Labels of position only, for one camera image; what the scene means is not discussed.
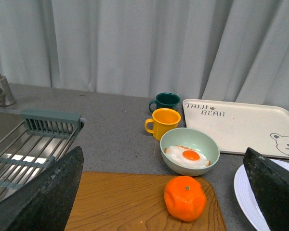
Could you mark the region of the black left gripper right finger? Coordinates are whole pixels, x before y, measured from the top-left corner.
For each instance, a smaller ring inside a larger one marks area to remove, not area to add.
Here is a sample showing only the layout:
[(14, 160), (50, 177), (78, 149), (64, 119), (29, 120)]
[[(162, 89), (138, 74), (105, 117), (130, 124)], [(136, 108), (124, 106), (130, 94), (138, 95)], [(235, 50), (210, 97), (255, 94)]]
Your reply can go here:
[(289, 231), (289, 171), (252, 148), (243, 165), (269, 229)]

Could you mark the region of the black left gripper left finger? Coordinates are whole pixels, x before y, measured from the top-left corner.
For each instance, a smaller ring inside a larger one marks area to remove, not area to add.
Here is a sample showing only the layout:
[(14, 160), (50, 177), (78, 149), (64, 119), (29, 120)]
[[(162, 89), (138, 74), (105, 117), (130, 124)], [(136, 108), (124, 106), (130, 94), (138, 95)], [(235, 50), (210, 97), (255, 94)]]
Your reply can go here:
[(75, 147), (0, 202), (0, 231), (63, 231), (83, 170), (83, 151)]

